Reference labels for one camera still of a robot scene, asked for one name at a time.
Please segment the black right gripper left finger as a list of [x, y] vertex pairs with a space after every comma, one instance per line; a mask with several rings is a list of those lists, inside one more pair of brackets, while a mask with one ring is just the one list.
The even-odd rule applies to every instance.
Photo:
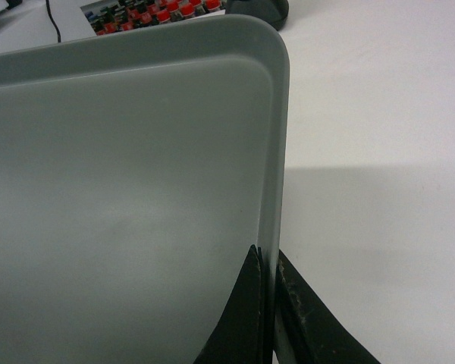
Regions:
[[252, 245], [224, 311], [194, 362], [263, 362], [264, 325], [264, 263], [260, 248]]

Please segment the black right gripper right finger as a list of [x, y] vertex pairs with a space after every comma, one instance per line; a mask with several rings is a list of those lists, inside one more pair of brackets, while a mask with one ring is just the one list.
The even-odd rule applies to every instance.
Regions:
[[283, 252], [276, 271], [279, 363], [378, 363], [332, 314]]

